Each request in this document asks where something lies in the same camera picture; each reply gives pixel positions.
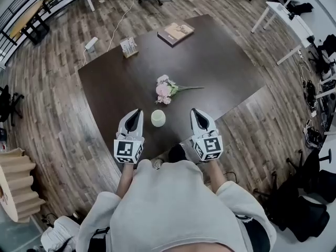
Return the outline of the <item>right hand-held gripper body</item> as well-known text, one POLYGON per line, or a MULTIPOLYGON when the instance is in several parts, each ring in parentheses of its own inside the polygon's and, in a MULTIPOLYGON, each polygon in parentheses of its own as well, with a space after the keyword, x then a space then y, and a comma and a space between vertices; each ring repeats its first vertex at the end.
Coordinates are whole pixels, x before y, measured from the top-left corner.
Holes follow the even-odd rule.
POLYGON ((218 159, 223 153, 222 137, 218 134, 218 130, 193 135, 191 142, 201 162, 218 159))

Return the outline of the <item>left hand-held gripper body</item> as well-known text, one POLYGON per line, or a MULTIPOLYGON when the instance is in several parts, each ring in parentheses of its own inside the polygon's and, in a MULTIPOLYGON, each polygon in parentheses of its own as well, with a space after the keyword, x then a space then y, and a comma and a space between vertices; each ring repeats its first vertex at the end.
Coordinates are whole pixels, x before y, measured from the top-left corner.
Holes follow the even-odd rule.
POLYGON ((143 151, 143 129, 119 129, 114 140, 114 157, 120 163, 137 164, 143 151))

